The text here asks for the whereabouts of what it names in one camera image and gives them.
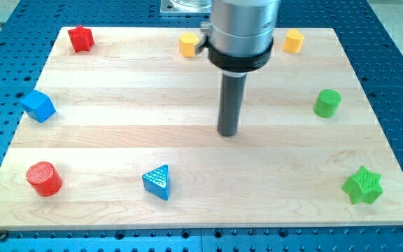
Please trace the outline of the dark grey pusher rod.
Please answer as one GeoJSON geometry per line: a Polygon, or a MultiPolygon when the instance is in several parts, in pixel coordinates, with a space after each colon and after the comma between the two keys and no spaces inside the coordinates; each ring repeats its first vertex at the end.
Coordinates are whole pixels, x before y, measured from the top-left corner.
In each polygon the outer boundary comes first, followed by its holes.
{"type": "Polygon", "coordinates": [[[246,73],[222,73],[217,130],[224,137],[232,137],[237,132],[245,82],[246,73]]]}

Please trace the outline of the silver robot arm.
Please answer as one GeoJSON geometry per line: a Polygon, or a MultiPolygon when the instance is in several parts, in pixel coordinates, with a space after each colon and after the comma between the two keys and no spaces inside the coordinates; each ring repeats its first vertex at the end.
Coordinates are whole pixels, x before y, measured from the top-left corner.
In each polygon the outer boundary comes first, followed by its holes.
{"type": "Polygon", "coordinates": [[[279,6],[279,0],[216,0],[201,23],[195,52],[206,48],[222,70],[217,131],[224,137],[237,132],[247,73],[269,61],[279,6]]]}

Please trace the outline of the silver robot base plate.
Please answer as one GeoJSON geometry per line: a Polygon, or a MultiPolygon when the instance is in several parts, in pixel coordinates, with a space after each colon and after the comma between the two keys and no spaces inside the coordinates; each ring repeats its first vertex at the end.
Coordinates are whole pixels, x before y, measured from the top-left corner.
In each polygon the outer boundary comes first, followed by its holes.
{"type": "Polygon", "coordinates": [[[159,0],[161,13],[209,13],[212,0],[159,0]]]}

